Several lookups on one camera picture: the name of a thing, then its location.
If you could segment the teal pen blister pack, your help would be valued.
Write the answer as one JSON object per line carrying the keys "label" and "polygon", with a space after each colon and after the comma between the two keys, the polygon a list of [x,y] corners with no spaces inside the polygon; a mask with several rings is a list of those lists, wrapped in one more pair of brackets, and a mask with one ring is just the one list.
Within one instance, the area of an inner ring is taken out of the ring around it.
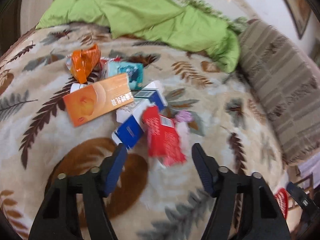
{"label": "teal pen blister pack", "polygon": [[118,74],[127,74],[129,79],[129,88],[131,90],[140,90],[143,87],[143,69],[142,63],[122,61],[116,58],[101,58],[101,76],[102,80]]}

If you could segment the white spray bottle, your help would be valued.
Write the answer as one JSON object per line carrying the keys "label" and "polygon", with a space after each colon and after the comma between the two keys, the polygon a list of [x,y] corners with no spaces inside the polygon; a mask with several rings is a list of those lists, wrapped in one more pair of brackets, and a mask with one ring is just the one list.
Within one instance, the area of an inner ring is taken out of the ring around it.
{"label": "white spray bottle", "polygon": [[70,93],[73,93],[79,89],[86,87],[87,84],[73,83],[70,88]]}

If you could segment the red plastic basket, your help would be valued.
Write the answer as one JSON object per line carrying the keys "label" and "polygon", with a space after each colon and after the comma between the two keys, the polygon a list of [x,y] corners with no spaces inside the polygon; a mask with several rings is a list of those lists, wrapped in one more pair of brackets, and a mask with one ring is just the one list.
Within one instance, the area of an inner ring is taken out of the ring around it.
{"label": "red plastic basket", "polygon": [[287,214],[289,211],[289,197],[287,191],[284,188],[280,188],[274,197],[280,207],[281,213],[283,214],[284,218],[287,219]]}

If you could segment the leaf pattern fleece blanket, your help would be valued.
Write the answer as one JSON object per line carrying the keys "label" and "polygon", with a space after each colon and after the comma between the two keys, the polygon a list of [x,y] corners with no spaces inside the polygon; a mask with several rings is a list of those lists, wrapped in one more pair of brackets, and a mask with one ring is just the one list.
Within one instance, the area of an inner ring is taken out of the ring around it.
{"label": "leaf pattern fleece blanket", "polygon": [[1,222],[16,239],[288,239],[249,85],[92,24],[1,57]]}

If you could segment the blue white carton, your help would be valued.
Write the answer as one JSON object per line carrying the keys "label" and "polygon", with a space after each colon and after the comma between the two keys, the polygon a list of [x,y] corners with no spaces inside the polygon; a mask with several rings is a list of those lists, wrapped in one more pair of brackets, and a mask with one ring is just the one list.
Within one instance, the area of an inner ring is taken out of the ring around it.
{"label": "blue white carton", "polygon": [[148,99],[134,99],[134,102],[116,110],[116,121],[120,125],[111,137],[117,145],[124,144],[128,150],[134,148],[144,135],[142,114],[150,106]]}
{"label": "blue white carton", "polygon": [[159,111],[163,111],[168,103],[163,96],[164,87],[159,80],[152,81],[144,88],[136,92],[133,97],[135,99],[148,99],[151,103],[154,103]]}

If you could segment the orange flat carton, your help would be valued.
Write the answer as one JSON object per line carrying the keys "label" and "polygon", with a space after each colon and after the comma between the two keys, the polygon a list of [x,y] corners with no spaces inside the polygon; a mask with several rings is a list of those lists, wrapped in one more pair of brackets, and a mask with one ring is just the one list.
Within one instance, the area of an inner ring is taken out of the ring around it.
{"label": "orange flat carton", "polygon": [[80,88],[63,97],[67,113],[75,127],[134,101],[129,77],[121,73]]}

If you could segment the red crumpled packet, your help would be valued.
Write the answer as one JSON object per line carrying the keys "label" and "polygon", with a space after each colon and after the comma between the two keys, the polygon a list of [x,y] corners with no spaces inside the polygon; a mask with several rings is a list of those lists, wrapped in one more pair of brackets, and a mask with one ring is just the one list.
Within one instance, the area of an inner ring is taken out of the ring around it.
{"label": "red crumpled packet", "polygon": [[157,106],[150,106],[143,112],[142,122],[147,131],[149,157],[166,167],[187,161],[173,119],[161,115]]}

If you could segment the pink paper scrap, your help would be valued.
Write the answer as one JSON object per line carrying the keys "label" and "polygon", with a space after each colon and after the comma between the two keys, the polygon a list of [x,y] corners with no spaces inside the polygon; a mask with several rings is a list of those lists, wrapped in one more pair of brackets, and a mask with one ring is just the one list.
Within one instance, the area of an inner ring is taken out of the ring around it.
{"label": "pink paper scrap", "polygon": [[193,116],[189,111],[179,111],[175,115],[176,131],[180,139],[180,147],[183,152],[187,152],[189,148],[189,126],[188,124],[193,121]]}

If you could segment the striped beige pillow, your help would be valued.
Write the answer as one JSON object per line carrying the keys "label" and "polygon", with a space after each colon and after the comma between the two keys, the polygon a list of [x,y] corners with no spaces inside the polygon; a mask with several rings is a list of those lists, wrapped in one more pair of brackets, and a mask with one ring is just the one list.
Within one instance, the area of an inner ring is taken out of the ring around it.
{"label": "striped beige pillow", "polygon": [[319,68],[262,20],[239,36],[239,63],[272,124],[287,165],[319,153]]}

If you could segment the crumpled orange wrapper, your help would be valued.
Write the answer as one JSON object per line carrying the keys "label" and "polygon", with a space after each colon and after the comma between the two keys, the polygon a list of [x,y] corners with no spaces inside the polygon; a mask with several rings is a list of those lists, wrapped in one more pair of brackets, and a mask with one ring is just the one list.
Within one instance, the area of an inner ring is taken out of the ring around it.
{"label": "crumpled orange wrapper", "polygon": [[101,50],[97,44],[88,49],[80,49],[72,52],[67,56],[66,66],[71,75],[83,84],[87,82],[89,74],[99,64],[101,58]]}

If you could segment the green quilt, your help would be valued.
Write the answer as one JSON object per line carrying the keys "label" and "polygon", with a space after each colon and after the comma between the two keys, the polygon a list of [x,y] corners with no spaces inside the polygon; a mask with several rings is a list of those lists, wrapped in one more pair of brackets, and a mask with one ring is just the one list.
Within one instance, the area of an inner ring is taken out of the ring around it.
{"label": "green quilt", "polygon": [[37,27],[71,22],[107,26],[113,38],[132,35],[184,51],[205,51],[225,73],[240,56],[246,20],[231,20],[203,0],[53,0]]}

